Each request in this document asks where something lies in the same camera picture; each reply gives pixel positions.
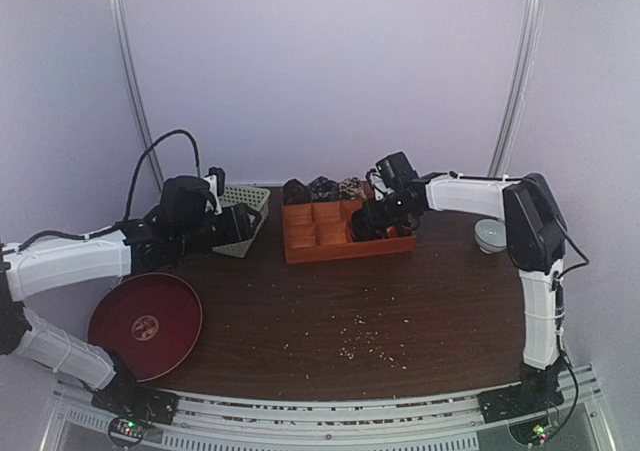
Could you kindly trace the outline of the red navy striped tie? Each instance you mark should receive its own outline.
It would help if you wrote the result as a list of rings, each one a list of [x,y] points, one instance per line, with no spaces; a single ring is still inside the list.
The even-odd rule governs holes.
[[[355,242],[386,239],[386,222],[369,208],[361,208],[351,216],[350,230]]]

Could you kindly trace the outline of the orange wooden divider tray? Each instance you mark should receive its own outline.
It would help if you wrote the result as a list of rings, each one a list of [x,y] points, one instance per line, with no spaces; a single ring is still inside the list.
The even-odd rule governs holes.
[[[363,183],[364,200],[312,202],[284,206],[282,220],[285,258],[289,264],[302,264],[343,259],[355,259],[411,252],[416,236],[355,242],[350,223],[352,214],[373,196]]]

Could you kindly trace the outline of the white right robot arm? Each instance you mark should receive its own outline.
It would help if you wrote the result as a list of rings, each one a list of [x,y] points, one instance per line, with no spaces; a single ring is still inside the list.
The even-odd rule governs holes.
[[[351,233],[358,241],[383,239],[392,230],[405,235],[427,211],[475,214],[504,225],[506,251],[519,273],[525,314],[521,383],[514,388],[512,401],[519,411],[535,411],[556,391],[563,366],[562,281],[568,239],[545,178],[539,173],[485,178],[434,172],[383,183],[351,219]]]

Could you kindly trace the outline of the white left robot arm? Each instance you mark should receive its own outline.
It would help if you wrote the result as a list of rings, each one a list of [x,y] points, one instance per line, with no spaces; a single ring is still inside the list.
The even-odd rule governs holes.
[[[1,248],[1,352],[22,356],[103,391],[123,415],[144,404],[128,366],[112,351],[68,335],[26,306],[60,287],[174,267],[191,254],[250,240],[263,218],[245,203],[196,218],[164,218],[158,208],[85,235],[45,231]]]

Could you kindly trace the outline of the orange navy rolled tie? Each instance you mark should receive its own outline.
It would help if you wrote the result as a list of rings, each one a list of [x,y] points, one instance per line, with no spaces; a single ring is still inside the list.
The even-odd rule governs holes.
[[[386,230],[389,239],[409,238],[414,236],[414,228],[409,225],[394,224]]]

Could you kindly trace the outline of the beige patterned rolled tie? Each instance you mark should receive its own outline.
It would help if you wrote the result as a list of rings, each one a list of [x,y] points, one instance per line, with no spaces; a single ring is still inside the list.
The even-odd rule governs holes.
[[[342,180],[339,185],[341,200],[364,200],[366,193],[362,181],[358,177],[350,177]]]

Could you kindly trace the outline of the round red tray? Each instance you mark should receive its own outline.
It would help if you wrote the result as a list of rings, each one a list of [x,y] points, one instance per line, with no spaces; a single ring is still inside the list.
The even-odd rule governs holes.
[[[87,341],[117,354],[140,383],[169,374],[193,351],[203,325],[196,291],[163,273],[129,278],[94,310]]]

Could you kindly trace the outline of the pale green plastic basket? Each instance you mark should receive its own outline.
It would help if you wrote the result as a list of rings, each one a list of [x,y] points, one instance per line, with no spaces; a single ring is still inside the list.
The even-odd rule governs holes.
[[[261,219],[258,224],[255,224],[255,219],[253,217],[250,218],[251,225],[254,228],[254,232],[253,236],[248,240],[219,245],[213,247],[212,251],[221,255],[244,258],[254,240],[256,239],[258,233],[262,229],[263,225],[268,221],[269,200],[270,191],[266,188],[227,185],[225,187],[224,193],[219,198],[222,207],[225,208],[232,205],[244,203],[248,207],[252,208],[255,212],[259,212],[261,215]]]

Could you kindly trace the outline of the white ceramic bowl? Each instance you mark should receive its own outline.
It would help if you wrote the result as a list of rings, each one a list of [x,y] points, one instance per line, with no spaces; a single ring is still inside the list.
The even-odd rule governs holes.
[[[506,250],[506,228],[503,222],[482,219],[475,224],[474,238],[479,249],[485,254],[495,254]]]

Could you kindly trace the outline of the brown patterned rolled tie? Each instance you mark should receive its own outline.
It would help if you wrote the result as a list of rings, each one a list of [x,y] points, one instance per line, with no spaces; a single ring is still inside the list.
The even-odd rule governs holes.
[[[311,201],[309,188],[298,179],[290,179],[282,188],[284,206],[308,204]]]

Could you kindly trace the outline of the aluminium corner post right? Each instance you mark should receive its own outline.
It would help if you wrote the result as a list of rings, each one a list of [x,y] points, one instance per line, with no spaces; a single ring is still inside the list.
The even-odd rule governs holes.
[[[533,72],[544,0],[525,0],[518,49],[498,138],[488,168],[490,177],[503,177],[508,168],[525,107],[525,93]]]

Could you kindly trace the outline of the aluminium corner post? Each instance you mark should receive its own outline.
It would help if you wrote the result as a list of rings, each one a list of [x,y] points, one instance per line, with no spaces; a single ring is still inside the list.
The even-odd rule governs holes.
[[[146,149],[152,144],[153,138],[148,124],[143,97],[141,94],[141,88],[136,73],[124,0],[108,1],[111,9],[122,69],[124,72],[127,95],[130,102],[136,131],[143,145],[143,148]]]
[[[498,138],[488,168],[490,177],[503,177],[508,168],[525,107],[525,93],[533,72],[544,0],[525,0],[518,49]]]

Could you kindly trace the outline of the aluminium corner post left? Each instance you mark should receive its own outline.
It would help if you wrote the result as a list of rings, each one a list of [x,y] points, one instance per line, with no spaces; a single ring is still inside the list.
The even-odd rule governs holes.
[[[108,1],[111,9],[122,69],[124,72],[127,95],[130,102],[136,131],[143,145],[143,148],[146,149],[152,144],[153,138],[148,124],[143,97],[141,94],[141,88],[136,73],[124,0]]]

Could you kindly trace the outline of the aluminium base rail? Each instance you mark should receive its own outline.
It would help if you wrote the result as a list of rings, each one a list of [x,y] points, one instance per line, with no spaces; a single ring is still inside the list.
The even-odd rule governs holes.
[[[559,377],[561,404],[510,411],[512,388],[388,400],[291,402],[181,393],[167,423],[119,422],[57,383],[42,450],[614,450],[592,369]]]

